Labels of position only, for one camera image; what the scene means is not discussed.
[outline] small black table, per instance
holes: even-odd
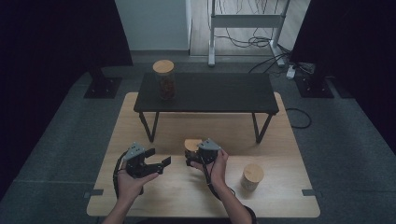
[[[176,73],[176,97],[162,100],[155,74],[146,73],[137,95],[134,111],[139,113],[148,139],[154,141],[160,112],[251,113],[256,142],[279,108],[270,79],[266,74]],[[152,133],[144,112],[155,112]],[[268,114],[259,133],[255,113]]]

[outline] human hand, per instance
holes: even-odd
[[[150,180],[155,179],[159,174],[154,173],[141,178],[133,178],[125,170],[126,162],[121,166],[118,172],[118,182],[119,182],[119,199],[120,203],[125,203],[132,205],[134,200],[139,196],[140,190],[143,186]]]
[[[227,187],[225,183],[225,170],[227,166],[228,154],[224,149],[218,151],[218,156],[216,160],[206,166],[207,171],[211,176],[211,182],[215,189],[219,189],[222,187]],[[204,167],[202,164],[192,161],[191,166],[204,171]]]

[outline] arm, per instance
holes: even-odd
[[[119,198],[117,199],[116,205],[114,205],[113,210],[108,214],[108,216],[103,221],[103,224],[118,224],[122,223],[125,219],[129,209],[131,208],[134,200],[139,196],[140,190],[143,185],[153,180],[158,176],[157,173],[147,175],[142,178],[133,179],[124,170],[125,164],[118,173],[119,181]]]
[[[211,171],[213,188],[219,195],[232,223],[251,224],[252,218],[249,211],[239,202],[225,183],[227,160],[228,154],[222,149],[219,150],[216,160],[207,165],[207,170]],[[202,164],[192,161],[191,166],[203,171]]]

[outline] person's left hand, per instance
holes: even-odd
[[[150,180],[155,179],[158,176],[158,173],[134,179],[126,173],[125,167],[126,162],[122,164],[121,169],[118,172],[119,201],[132,205],[137,196],[139,196],[140,190],[143,186]]]

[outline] white wall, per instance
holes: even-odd
[[[190,49],[190,0],[116,0],[130,50]]]

